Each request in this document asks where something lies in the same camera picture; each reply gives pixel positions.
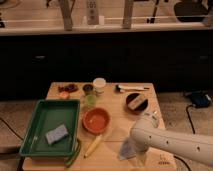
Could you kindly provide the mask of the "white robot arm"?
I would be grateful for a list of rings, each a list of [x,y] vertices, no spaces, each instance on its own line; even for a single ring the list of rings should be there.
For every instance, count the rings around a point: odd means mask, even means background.
[[[159,129],[159,117],[144,113],[130,129],[130,142],[136,152],[142,153],[149,147],[213,167],[213,137],[186,134]]]

